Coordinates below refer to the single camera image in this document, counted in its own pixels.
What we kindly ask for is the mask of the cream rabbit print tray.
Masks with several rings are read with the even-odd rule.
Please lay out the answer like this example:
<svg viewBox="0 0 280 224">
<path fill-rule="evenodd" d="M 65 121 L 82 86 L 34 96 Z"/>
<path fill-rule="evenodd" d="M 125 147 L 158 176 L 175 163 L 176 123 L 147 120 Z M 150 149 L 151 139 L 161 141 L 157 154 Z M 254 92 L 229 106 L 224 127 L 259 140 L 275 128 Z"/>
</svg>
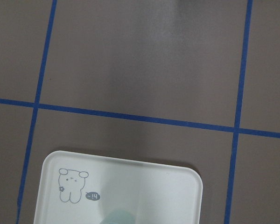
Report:
<svg viewBox="0 0 280 224">
<path fill-rule="evenodd" d="M 136 224 L 197 224 L 200 175 L 179 166 L 55 151 L 44 160 L 36 224 L 99 224 L 126 210 Z"/>
</svg>

